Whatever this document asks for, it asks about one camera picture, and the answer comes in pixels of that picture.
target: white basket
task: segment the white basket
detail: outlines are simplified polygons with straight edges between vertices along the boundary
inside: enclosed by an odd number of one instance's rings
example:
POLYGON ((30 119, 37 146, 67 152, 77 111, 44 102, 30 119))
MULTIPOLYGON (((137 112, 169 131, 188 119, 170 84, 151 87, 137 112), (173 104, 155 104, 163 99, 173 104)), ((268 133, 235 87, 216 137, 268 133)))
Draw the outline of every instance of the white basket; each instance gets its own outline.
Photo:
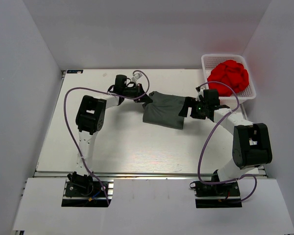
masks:
MULTIPOLYGON (((248 70, 247 64, 245 59, 240 55, 231 55, 231 54, 206 54, 201 57, 202 69, 204 72, 204 79, 207 82, 207 78, 210 76, 211 70, 213 70, 218 64, 227 61, 227 60, 234 60, 238 63, 243 64, 244 68, 248 72, 249 77, 249 85, 245 88, 244 91, 237 93, 237 97, 239 98, 240 104, 245 102, 248 99, 254 99, 256 97, 256 91, 254 88, 253 81, 251 79, 250 72, 248 70)), ((234 95, 229 97, 221 96, 220 101, 222 104, 226 104, 229 106, 235 106, 237 103, 234 95)))

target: white tabletop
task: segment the white tabletop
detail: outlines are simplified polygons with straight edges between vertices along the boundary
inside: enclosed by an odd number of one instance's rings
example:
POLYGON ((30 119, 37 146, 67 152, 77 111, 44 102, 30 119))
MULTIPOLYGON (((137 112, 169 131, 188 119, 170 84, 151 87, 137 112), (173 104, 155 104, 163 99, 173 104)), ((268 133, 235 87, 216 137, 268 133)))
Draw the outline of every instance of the white tabletop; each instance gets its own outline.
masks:
MULTIPOLYGON (((195 87, 204 82, 202 70, 143 70, 150 79, 150 90, 164 94, 196 97, 195 87)), ((117 74, 132 77, 133 70, 84 70, 66 74, 54 115, 37 164, 39 172, 72 172, 77 149, 64 123, 64 95, 73 87, 106 91, 117 74)), ((140 78, 147 88, 144 77, 140 78)), ((70 126, 78 139, 75 117, 83 90, 70 93, 67 112, 70 126)), ((143 123, 141 103, 126 100, 108 109, 94 150, 93 171, 101 173, 196 173, 202 146, 214 127, 210 120, 185 118, 184 130, 143 123)), ((202 173, 213 173, 232 157, 233 137, 223 127, 212 136, 202 161, 202 173)))

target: red cloth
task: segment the red cloth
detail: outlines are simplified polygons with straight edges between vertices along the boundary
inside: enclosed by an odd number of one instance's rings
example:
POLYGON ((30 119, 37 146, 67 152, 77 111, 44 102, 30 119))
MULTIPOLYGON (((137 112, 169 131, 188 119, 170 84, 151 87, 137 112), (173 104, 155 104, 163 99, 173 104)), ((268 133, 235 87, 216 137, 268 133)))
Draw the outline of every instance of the red cloth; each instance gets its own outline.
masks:
MULTIPOLYGON (((234 60, 227 60, 216 66, 207 79, 222 82, 231 87, 235 93, 245 90, 249 85, 248 72, 244 66, 234 60)), ((219 96, 231 96, 232 92, 226 86, 218 83, 210 83, 209 89, 217 89, 219 96)))

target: white wall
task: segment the white wall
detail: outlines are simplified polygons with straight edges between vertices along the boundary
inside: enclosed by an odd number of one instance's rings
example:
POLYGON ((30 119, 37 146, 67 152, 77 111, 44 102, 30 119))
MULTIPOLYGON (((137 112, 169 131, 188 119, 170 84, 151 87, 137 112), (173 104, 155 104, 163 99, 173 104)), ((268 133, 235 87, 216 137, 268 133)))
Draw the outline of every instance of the white wall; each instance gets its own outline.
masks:
POLYGON ((244 57, 257 92, 248 116, 269 127, 273 161, 266 169, 278 180, 294 224, 294 0, 272 1, 244 57))
POLYGON ((0 235, 33 175, 61 72, 21 0, 0 0, 0 235))
POLYGON ((198 68, 242 54, 270 0, 24 0, 62 69, 198 68))

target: gray towel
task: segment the gray towel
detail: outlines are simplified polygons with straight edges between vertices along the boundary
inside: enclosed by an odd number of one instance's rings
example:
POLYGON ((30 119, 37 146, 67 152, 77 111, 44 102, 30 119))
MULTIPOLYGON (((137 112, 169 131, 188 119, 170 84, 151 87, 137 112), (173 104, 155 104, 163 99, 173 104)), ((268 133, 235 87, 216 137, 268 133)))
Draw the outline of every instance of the gray towel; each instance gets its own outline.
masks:
POLYGON ((144 104, 143 122, 183 130, 184 117, 181 111, 185 97, 152 92, 149 94, 152 103, 144 104))

